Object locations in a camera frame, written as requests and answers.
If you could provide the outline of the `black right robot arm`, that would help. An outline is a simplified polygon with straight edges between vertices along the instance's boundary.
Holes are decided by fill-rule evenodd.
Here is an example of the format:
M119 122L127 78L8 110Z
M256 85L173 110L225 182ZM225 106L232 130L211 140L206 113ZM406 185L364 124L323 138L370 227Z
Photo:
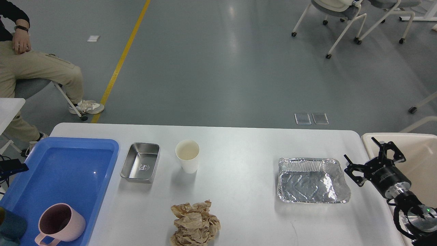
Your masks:
M388 205L394 207L393 222L397 230L411 239L414 246L435 246L437 233L436 208L423 204L410 190L411 181L396 167L406 161L393 143L371 138L378 146L378 155L365 164L347 161L345 173L359 186L369 180Z

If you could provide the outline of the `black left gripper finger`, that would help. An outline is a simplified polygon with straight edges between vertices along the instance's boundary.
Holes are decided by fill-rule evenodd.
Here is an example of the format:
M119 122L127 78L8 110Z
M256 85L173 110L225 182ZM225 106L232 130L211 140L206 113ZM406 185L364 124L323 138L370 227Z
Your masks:
M28 166L19 159L0 161L0 176L12 176L28 170Z

